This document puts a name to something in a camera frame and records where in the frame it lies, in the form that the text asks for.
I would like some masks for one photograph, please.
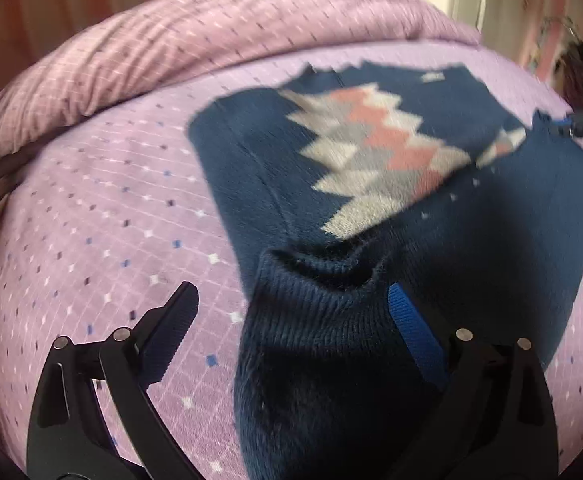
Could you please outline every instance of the navy knit sweater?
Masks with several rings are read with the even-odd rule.
[[[481,338],[530,338],[544,365],[558,346],[583,273],[583,152],[537,114],[516,151],[479,169],[485,143],[520,124],[465,68],[434,79],[365,64],[286,85],[376,83],[472,160],[346,239],[325,226],[355,198],[317,184],[334,168],[308,156],[321,126],[290,120],[299,98],[251,89],[190,125],[250,300],[234,400],[252,480],[377,479],[412,440],[441,391],[389,313],[393,283]]]

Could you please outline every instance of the bed sheet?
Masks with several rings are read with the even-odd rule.
[[[214,99],[276,86],[306,63],[341,69],[362,60],[415,68],[464,63],[526,124],[537,107],[555,116],[568,109],[545,84],[484,48],[384,42],[252,62],[154,91],[72,128],[32,165],[0,234],[0,425],[18,464],[53,339],[95,341],[133,326],[188,280],[200,292],[198,316],[149,395],[203,476],[245,478],[232,381],[246,300],[185,125]],[[583,280],[546,378],[564,468],[583,447]],[[106,385],[96,387],[121,456],[137,460]]]

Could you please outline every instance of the metal screw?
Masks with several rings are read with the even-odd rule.
[[[114,330],[114,341],[125,341],[132,332],[126,327],[117,328]]]
[[[520,348],[522,348],[523,350],[531,350],[531,341],[529,341],[529,339],[527,339],[526,337],[521,337],[520,339],[518,339],[517,343],[518,346],[520,346]]]
[[[473,333],[471,333],[471,330],[468,328],[459,328],[456,331],[456,337],[458,339],[460,339],[461,341],[467,342],[467,341],[471,341],[474,337]]]
[[[61,335],[60,337],[54,339],[54,348],[56,348],[57,350],[62,350],[63,348],[65,348],[65,346],[67,346],[67,343],[69,342],[70,342],[69,337]]]

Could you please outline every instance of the sweater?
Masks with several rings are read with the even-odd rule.
[[[388,295],[547,365],[583,274],[583,151],[462,66],[306,70],[192,140],[249,299],[235,376],[252,480],[381,478],[444,391]]]

